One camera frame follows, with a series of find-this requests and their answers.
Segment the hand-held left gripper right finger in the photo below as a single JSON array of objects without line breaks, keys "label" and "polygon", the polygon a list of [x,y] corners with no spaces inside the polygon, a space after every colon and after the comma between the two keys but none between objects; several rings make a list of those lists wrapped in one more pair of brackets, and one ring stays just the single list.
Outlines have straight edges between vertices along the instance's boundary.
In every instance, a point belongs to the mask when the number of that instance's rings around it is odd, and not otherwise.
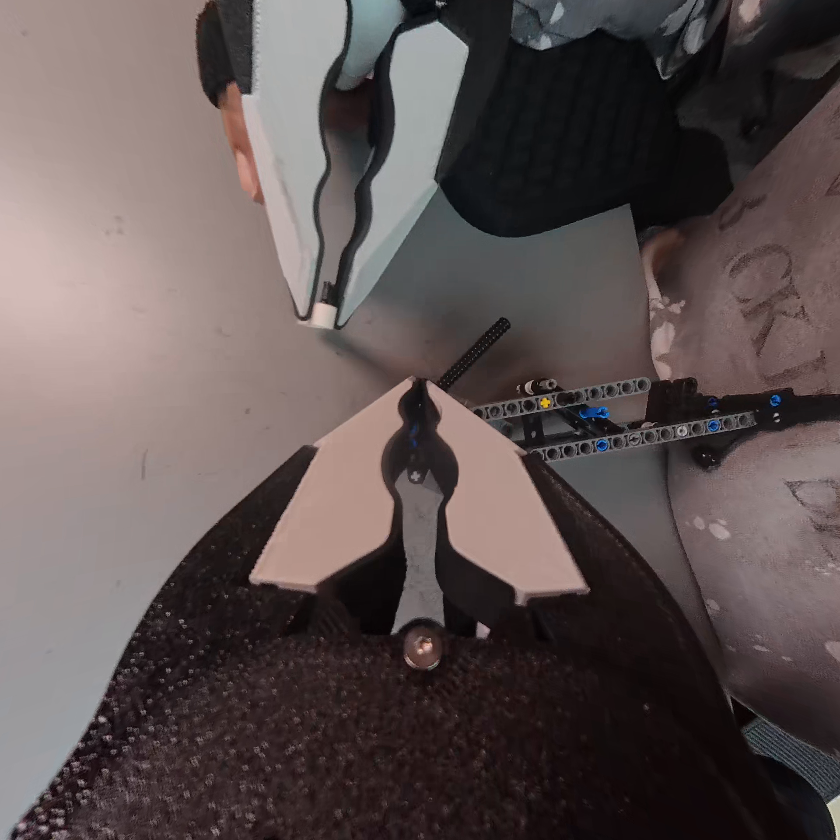
[{"label": "hand-held left gripper right finger", "polygon": [[585,578],[526,467],[524,451],[427,383],[436,432],[455,457],[437,577],[458,606],[525,606],[587,593]]}]

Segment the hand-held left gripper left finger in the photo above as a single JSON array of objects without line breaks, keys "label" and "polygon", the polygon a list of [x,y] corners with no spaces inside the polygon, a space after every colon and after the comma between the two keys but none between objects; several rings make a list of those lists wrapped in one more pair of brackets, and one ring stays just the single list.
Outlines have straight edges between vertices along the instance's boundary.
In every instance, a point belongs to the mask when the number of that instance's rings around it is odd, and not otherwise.
[{"label": "hand-held left gripper left finger", "polygon": [[322,436],[249,575],[255,585],[322,587],[369,559],[402,530],[385,476],[387,446],[403,430],[408,377]]}]

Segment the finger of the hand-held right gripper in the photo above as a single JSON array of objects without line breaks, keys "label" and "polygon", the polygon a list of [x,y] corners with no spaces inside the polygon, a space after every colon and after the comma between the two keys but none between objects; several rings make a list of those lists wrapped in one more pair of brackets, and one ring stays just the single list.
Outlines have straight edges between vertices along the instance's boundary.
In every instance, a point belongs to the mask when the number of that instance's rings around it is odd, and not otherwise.
[{"label": "finger of the hand-held right gripper", "polygon": [[324,256],[320,198],[330,174],[322,101],[346,55],[344,1],[254,1],[243,96],[270,232],[292,305],[310,324]]},{"label": "finger of the hand-held right gripper", "polygon": [[445,26],[402,26],[376,62],[377,133],[339,262],[336,329],[371,294],[438,189],[438,162],[468,56],[466,43]]}]

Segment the grey toy chassis assembly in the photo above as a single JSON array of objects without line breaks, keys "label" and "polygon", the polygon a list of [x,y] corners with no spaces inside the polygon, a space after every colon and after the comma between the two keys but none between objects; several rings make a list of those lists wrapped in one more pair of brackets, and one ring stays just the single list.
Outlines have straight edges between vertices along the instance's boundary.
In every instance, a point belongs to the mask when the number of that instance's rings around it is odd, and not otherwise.
[{"label": "grey toy chassis assembly", "polygon": [[693,377],[636,376],[564,388],[552,377],[536,376],[517,384],[508,398],[466,408],[564,479],[557,465],[574,460],[676,445],[687,445],[690,455],[692,445],[719,432],[774,422],[783,431],[834,423],[839,397],[790,387],[710,395]]}]

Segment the person's right forearm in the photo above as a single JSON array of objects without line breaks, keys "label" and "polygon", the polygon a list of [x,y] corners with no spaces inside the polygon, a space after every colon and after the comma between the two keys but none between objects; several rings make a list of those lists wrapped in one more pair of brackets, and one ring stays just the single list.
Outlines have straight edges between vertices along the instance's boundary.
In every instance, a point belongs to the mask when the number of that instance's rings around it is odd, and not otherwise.
[{"label": "person's right forearm", "polygon": [[725,1],[515,1],[511,37],[535,50],[565,46],[596,31],[639,40],[667,80],[710,42],[729,7]]}]

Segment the person's right hand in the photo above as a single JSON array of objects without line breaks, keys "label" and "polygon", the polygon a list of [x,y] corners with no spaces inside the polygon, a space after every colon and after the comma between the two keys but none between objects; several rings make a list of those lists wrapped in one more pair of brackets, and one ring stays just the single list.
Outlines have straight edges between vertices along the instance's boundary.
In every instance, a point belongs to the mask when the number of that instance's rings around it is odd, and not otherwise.
[{"label": "person's right hand", "polygon": [[[356,133],[367,130],[374,94],[374,80],[366,77],[347,91],[334,89],[327,95],[322,107],[325,130],[339,133]],[[238,179],[243,191],[257,204],[264,204],[264,194],[252,144],[245,123],[242,94],[236,81],[230,81],[217,96],[229,148],[237,166]]]}]

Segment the black wired earbud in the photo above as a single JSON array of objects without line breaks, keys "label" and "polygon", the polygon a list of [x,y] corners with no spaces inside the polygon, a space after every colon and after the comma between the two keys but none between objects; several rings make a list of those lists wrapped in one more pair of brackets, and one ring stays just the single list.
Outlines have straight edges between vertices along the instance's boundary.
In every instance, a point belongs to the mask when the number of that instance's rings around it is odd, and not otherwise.
[{"label": "black wired earbud", "polygon": [[774,422],[719,432],[703,437],[699,443],[692,445],[689,453],[695,465],[705,471],[711,471],[719,468],[727,457],[748,441],[765,434],[775,434],[784,429],[785,426],[782,423]]}]

